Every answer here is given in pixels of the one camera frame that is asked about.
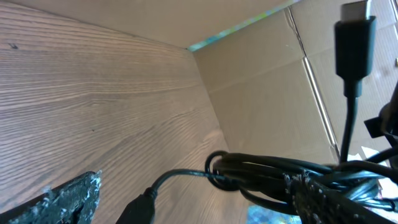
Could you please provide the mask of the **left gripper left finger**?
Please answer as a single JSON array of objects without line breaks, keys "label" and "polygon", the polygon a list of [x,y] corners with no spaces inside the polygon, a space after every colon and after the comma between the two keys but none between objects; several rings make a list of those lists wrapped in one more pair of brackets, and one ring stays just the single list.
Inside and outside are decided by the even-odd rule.
[{"label": "left gripper left finger", "polygon": [[90,224],[100,202],[101,171],[85,172],[1,214],[6,224]]}]

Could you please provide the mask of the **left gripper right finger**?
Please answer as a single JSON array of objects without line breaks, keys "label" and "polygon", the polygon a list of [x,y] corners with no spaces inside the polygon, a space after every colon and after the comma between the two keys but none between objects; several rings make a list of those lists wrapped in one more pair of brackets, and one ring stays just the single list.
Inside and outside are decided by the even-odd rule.
[{"label": "left gripper right finger", "polygon": [[388,224],[392,221],[370,208],[397,211],[396,200],[351,200],[303,174],[285,176],[285,183],[289,214],[300,217],[302,223]]}]

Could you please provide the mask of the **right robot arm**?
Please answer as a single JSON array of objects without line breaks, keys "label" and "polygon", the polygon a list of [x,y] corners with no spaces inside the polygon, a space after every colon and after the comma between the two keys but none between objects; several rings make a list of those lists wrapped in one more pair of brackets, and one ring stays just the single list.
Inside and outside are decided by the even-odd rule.
[{"label": "right robot arm", "polygon": [[397,88],[379,115],[366,120],[364,124],[372,138],[384,136],[392,147],[397,147]]}]

